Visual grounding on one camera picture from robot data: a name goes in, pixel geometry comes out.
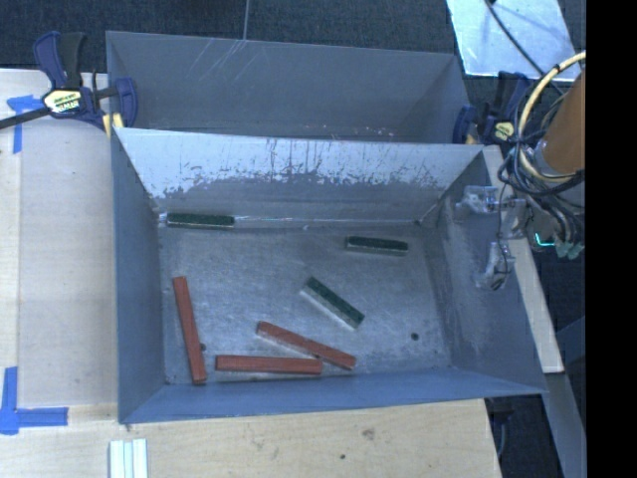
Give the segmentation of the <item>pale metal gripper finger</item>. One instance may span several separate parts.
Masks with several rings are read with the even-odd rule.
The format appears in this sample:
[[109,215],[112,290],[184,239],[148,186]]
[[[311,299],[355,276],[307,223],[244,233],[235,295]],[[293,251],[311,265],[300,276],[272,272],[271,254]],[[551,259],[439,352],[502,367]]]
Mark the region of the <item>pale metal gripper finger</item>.
[[468,218],[472,214],[489,215],[497,211],[498,188],[495,186],[467,185],[461,200],[455,204],[454,217]]
[[509,242],[498,240],[491,242],[487,263],[482,271],[472,276],[474,285],[484,290],[501,289],[514,272],[514,256]]

